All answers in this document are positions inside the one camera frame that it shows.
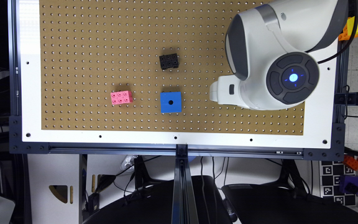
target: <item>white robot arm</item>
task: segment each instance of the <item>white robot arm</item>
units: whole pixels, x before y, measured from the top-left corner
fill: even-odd
[[[308,52],[331,45],[347,14],[347,0],[278,0],[239,13],[226,34],[234,75],[211,85],[210,100],[252,110],[302,103],[319,80]]]

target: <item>blue block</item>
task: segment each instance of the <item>blue block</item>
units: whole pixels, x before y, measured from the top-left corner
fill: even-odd
[[[180,92],[160,93],[161,113],[180,113]]]

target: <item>pink block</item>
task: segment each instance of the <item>pink block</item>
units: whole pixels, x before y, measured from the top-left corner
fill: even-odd
[[[120,105],[123,103],[132,103],[132,93],[131,91],[119,91],[110,93],[111,95],[111,103],[113,105]]]

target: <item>pegboard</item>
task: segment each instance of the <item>pegboard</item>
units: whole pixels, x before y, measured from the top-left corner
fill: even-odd
[[[224,51],[231,19],[247,1],[40,0],[42,129],[303,134],[305,104],[251,111],[209,100],[232,74]],[[161,70],[159,55],[178,54]],[[130,90],[134,102],[112,105]],[[160,112],[180,91],[181,113]]]

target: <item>black lego brick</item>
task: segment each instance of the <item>black lego brick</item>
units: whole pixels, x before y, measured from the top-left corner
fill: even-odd
[[[177,54],[161,55],[160,66],[162,70],[166,70],[168,68],[178,68],[179,67],[178,55]]]

